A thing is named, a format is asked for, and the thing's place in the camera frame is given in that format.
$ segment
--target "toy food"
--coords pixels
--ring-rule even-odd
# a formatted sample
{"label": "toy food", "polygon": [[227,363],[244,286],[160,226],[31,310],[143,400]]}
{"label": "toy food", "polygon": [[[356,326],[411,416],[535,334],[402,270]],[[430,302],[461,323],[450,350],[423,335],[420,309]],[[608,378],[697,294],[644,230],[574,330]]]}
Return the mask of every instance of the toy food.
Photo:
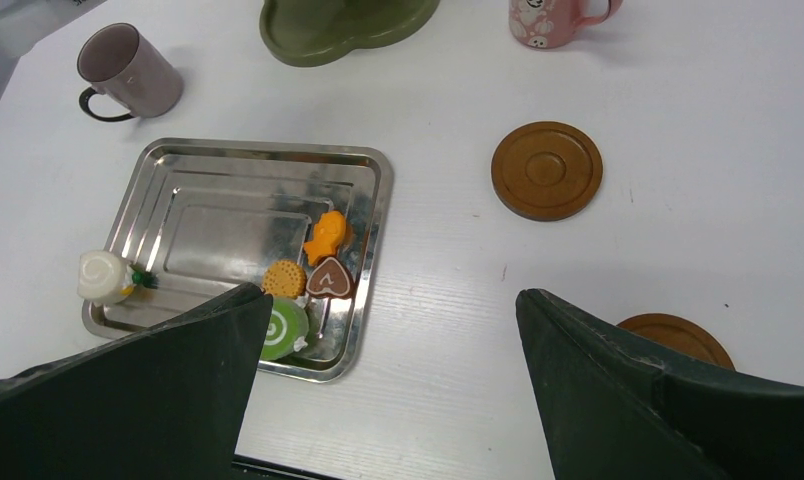
{"label": "toy food", "polygon": [[78,265],[78,295],[97,305],[112,305],[134,291],[131,262],[104,250],[81,255]]}
{"label": "toy food", "polygon": [[289,298],[275,298],[261,360],[278,360],[308,346],[305,341],[308,325],[308,314],[296,302]]}
{"label": "toy food", "polygon": [[317,298],[349,298],[352,295],[352,276],[335,257],[328,257],[311,274],[308,293]]}
{"label": "toy food", "polygon": [[305,293],[305,271],[292,260],[279,260],[264,274],[261,288],[274,297],[297,298]]}
{"label": "toy food", "polygon": [[314,226],[313,238],[303,248],[308,255],[308,265],[315,267],[325,257],[337,255],[337,248],[346,237],[346,218],[338,211],[320,216]]}

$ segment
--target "olive green dish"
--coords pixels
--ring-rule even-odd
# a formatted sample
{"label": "olive green dish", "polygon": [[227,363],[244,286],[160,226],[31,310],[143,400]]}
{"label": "olive green dish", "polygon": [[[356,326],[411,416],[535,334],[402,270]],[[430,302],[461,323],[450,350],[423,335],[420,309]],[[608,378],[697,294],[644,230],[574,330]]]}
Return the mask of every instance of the olive green dish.
{"label": "olive green dish", "polygon": [[333,62],[358,48],[378,48],[420,29],[440,0],[266,0],[261,38],[295,67]]}

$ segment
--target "wooden coaster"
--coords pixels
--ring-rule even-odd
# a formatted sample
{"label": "wooden coaster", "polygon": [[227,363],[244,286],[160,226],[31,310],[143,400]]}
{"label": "wooden coaster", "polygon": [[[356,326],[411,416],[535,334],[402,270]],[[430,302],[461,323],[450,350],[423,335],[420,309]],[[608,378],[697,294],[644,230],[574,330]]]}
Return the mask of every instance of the wooden coaster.
{"label": "wooden coaster", "polygon": [[732,359],[710,333],[684,318],[664,313],[647,313],[623,321],[618,327],[660,343],[706,363],[734,370]]}
{"label": "wooden coaster", "polygon": [[558,122],[520,127],[490,166],[500,200],[517,215],[554,221],[581,211],[602,183],[602,156],[578,129]]}

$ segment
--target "pink mug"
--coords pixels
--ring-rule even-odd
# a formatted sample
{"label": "pink mug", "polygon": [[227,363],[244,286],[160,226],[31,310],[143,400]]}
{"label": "pink mug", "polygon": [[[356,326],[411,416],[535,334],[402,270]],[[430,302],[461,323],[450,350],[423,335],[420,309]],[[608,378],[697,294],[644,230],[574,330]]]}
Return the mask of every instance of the pink mug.
{"label": "pink mug", "polygon": [[598,25],[614,15],[623,0],[608,0],[608,10],[586,17],[589,0],[509,0],[509,25],[514,37],[534,48],[555,48],[573,40],[584,27]]}

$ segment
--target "green cake slice toy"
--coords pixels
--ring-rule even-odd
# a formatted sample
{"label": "green cake slice toy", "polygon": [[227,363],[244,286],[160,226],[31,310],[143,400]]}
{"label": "green cake slice toy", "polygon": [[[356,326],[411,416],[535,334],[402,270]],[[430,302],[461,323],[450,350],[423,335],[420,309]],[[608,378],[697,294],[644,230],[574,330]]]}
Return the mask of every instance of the green cake slice toy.
{"label": "green cake slice toy", "polygon": [[289,298],[276,297],[261,360],[278,360],[308,346],[308,314]]}

